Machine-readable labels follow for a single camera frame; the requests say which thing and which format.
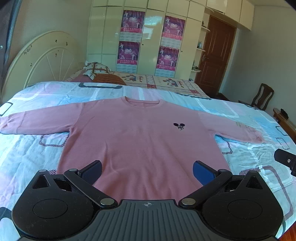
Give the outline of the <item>dark wooden chair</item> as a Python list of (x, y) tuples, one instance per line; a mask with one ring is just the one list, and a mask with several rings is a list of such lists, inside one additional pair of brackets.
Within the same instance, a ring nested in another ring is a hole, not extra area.
[(253, 98), (251, 104), (248, 104), (240, 100), (238, 102), (246, 106), (265, 111), (273, 95), (274, 95), (274, 90), (267, 84), (262, 83), (260, 84), (258, 93)]

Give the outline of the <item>upper left pink poster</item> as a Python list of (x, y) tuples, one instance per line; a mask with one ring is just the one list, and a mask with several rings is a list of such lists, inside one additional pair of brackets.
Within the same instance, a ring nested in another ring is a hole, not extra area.
[(124, 10), (122, 15), (120, 31), (122, 33), (133, 34), (142, 33), (144, 18), (144, 11)]

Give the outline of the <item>lower right pink poster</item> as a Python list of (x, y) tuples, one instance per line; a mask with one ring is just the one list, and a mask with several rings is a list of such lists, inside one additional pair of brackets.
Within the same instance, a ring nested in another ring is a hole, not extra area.
[(170, 47), (159, 47), (157, 69), (175, 71), (178, 61), (179, 49)]

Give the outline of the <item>brown wooden door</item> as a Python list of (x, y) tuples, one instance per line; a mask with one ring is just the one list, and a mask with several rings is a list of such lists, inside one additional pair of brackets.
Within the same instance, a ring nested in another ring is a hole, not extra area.
[(236, 28), (214, 16), (209, 17), (202, 53), (195, 83), (209, 97), (215, 97), (219, 92), (228, 65)]

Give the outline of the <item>cream round headboard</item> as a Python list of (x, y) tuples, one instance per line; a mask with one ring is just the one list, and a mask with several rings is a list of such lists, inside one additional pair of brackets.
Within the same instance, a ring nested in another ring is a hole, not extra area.
[(1, 91), (1, 103), (39, 82), (65, 81), (84, 66), (77, 41), (63, 31), (49, 31), (32, 39), (12, 61)]

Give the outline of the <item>pink knit sweater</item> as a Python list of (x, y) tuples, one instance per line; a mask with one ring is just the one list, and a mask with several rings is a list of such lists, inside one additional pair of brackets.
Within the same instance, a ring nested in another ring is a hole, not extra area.
[(95, 160), (103, 171), (94, 186), (122, 199), (180, 200), (201, 187), (193, 164), (228, 169), (215, 135), (262, 143), (256, 129), (228, 118), (166, 102), (127, 97), (72, 103), (12, 113), (1, 133), (68, 132), (57, 173)]

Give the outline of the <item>patterned pillow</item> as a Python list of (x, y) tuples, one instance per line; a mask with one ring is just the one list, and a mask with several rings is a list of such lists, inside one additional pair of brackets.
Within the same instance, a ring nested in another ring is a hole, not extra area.
[(111, 70), (109, 69), (109, 67), (99, 62), (85, 61), (85, 67), (83, 69), (84, 69), (83, 75), (88, 76), (91, 80), (94, 80), (94, 78), (97, 75), (111, 73)]

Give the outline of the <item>orange knitted cushion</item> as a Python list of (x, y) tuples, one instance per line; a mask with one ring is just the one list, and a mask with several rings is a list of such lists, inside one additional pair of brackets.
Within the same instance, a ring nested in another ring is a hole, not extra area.
[(126, 85), (123, 79), (121, 79), (119, 76), (114, 74), (98, 74), (94, 77), (92, 82)]

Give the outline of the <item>upper right pink poster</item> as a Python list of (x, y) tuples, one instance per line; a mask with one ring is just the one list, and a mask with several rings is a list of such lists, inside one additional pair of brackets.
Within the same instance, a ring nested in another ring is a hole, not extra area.
[(166, 16), (164, 21), (162, 37), (173, 40), (182, 40), (185, 20)]

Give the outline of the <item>grey curtain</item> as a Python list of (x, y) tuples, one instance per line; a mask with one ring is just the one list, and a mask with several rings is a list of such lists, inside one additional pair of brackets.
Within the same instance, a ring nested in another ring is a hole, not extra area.
[(22, 0), (1, 1), (1, 78), (8, 69), (11, 42)]

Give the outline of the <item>cream glossy wardrobe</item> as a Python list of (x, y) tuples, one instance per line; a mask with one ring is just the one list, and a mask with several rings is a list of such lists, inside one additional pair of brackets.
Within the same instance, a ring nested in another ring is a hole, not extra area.
[[(124, 10), (144, 11), (142, 33), (120, 31)], [(234, 27), (251, 29), (251, 1), (93, 1), (88, 28), (87, 60), (112, 70), (188, 79), (196, 52), (204, 50), (201, 34), (208, 33), (208, 18), (216, 15)], [(182, 40), (162, 37), (166, 16), (185, 20)], [(117, 64), (120, 41), (139, 42), (137, 65)], [(159, 47), (179, 49), (175, 71), (157, 69)]]

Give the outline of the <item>patterned beige bedspread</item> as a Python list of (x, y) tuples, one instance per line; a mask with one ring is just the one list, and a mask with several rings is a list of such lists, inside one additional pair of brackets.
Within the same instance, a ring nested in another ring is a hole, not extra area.
[(181, 95), (209, 99), (210, 97), (192, 80), (181, 80), (153, 75), (112, 72), (124, 80), (127, 86), (157, 89), (174, 92)]

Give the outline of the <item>pink poster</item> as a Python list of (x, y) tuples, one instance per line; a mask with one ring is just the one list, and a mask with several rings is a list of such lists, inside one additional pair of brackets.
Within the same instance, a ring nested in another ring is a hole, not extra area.
[(124, 10), (122, 15), (120, 31), (122, 33), (133, 34), (142, 33), (144, 18), (144, 11)]
[(179, 49), (170, 47), (159, 47), (157, 69), (175, 71), (178, 61)]
[(137, 65), (139, 49), (139, 42), (120, 41), (117, 64)]
[(182, 40), (185, 20), (166, 16), (164, 21), (162, 37), (173, 40)]

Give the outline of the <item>wooden side table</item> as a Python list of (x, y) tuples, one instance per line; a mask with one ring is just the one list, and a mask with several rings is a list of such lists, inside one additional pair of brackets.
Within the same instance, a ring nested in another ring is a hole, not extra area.
[(295, 141), (295, 125), (290, 120), (286, 120), (277, 108), (273, 109), (273, 117), (283, 130)]

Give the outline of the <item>pastel patchwork bed sheet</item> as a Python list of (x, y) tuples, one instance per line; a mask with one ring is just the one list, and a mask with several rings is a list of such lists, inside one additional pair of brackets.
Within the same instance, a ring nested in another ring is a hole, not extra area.
[[(295, 224), (295, 177), (274, 159), (282, 149), (295, 153), (295, 143), (264, 111), (235, 102), (201, 98), (169, 91), (103, 83), (41, 82), (16, 93), (1, 106), (1, 115), (50, 106), (127, 96), (139, 100), (162, 99), (186, 108), (205, 111), (238, 121), (259, 130), (261, 145), (215, 138), (231, 171), (245, 174), (256, 170), (280, 203), (284, 220), (277, 233), (282, 237)], [(1, 135), (1, 206), (12, 209), (40, 169), (55, 172), (67, 138), (66, 133), (47, 136)]]

